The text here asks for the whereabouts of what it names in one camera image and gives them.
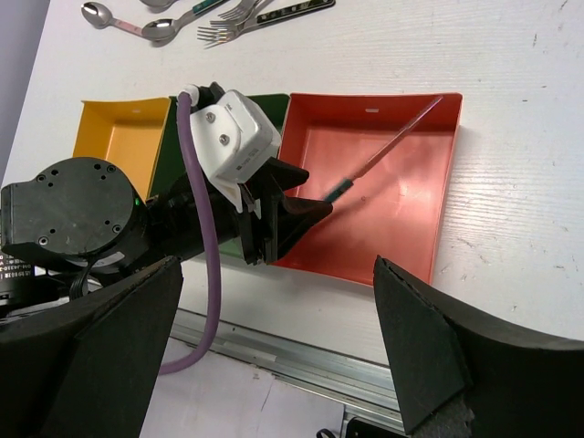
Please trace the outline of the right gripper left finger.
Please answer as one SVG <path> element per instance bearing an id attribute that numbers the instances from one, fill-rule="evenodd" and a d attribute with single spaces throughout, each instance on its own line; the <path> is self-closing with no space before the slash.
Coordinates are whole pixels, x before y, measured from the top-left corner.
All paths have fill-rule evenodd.
<path id="1" fill-rule="evenodd" d="M 2 436 L 139 436 L 182 285 L 167 257 L 2 325 Z"/>

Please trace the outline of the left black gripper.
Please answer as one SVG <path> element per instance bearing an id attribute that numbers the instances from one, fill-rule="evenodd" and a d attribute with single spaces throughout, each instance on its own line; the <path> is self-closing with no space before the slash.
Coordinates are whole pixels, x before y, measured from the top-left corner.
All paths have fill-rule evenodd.
<path id="1" fill-rule="evenodd" d="M 330 202 L 286 195 L 308 177 L 308 171 L 270 158 L 243 185 L 254 208 L 238 221 L 247 264 L 273 264 L 282 259 L 313 226 L 332 213 Z"/>

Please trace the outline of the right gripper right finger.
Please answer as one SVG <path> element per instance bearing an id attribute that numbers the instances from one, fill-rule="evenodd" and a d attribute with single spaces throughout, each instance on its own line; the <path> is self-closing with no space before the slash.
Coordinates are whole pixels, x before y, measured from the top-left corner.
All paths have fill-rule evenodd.
<path id="1" fill-rule="evenodd" d="M 582 436 L 582 341 L 486 313 L 383 257 L 373 286 L 408 436 Z"/>

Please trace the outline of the teal handled knife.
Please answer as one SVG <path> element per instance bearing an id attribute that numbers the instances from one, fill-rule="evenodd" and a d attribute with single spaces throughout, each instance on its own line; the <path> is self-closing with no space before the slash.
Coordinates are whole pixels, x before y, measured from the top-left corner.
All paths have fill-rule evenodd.
<path id="1" fill-rule="evenodd" d="M 379 149 L 375 154 L 369 157 L 355 172 L 340 180 L 335 187 L 323 197 L 323 201 L 327 203 L 335 203 L 341 196 L 343 196 L 354 183 L 365 176 L 373 167 L 375 167 L 390 151 L 392 151 L 413 129 L 435 108 L 441 101 L 443 96 L 434 98 L 428 105 L 426 105 L 418 114 L 409 120 L 403 127 L 401 127 L 395 136 Z"/>

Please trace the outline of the dark handled fork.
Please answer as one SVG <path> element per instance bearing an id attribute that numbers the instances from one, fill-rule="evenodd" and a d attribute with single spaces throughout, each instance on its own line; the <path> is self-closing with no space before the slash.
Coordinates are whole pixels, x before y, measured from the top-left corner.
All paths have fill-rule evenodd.
<path id="1" fill-rule="evenodd" d="M 240 23 L 226 22 L 225 24 L 216 26 L 199 26 L 197 29 L 197 39 L 203 41 L 208 47 L 218 46 L 234 41 L 246 32 L 325 10 L 333 7 L 335 4 L 335 0 L 304 1 L 295 5 L 288 5 L 280 9 L 261 13 L 257 16 L 251 16 Z"/>

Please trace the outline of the pink handled fork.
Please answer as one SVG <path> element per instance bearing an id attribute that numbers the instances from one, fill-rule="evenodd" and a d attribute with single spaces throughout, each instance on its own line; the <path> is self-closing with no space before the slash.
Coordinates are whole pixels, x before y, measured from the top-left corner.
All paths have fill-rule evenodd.
<path id="1" fill-rule="evenodd" d="M 263 0 L 241 0 L 234 8 L 220 14 L 216 20 L 210 21 L 210 28 L 219 28 L 243 23 L 250 18 Z"/>

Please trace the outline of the teal handled spoon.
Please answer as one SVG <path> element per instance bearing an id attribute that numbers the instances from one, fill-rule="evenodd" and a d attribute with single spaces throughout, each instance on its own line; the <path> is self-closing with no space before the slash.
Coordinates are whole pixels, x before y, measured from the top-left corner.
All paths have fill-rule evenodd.
<path id="1" fill-rule="evenodd" d="M 159 18 L 153 20 L 141 29 L 141 36 L 154 43 L 171 41 L 183 27 L 195 18 L 210 12 L 223 3 L 224 1 L 221 0 L 201 1 L 192 6 L 179 18 Z"/>

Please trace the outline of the pink handled spoon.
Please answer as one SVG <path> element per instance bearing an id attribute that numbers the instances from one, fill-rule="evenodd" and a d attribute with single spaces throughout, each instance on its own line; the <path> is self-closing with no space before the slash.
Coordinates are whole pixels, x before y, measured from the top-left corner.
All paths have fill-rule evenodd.
<path id="1" fill-rule="evenodd" d="M 145 39 L 140 27 L 116 18 L 110 9 L 102 3 L 95 1 L 84 3 L 81 6 L 81 14 L 96 29 L 101 30 L 111 26 L 141 39 Z"/>

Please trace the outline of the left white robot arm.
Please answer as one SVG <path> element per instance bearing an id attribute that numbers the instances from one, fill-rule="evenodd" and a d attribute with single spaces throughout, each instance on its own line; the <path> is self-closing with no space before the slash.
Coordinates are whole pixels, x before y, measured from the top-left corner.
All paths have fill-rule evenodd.
<path id="1" fill-rule="evenodd" d="M 246 263 L 283 258 L 330 202 L 290 197 L 308 172 L 269 159 L 241 189 L 253 211 L 242 212 L 207 187 L 219 243 L 239 239 Z M 203 251 L 203 232 L 186 175 L 142 200 L 118 167 L 97 158 L 58 162 L 28 182 L 1 191 L 1 311 L 87 294 L 87 281 L 109 286 L 174 256 Z"/>

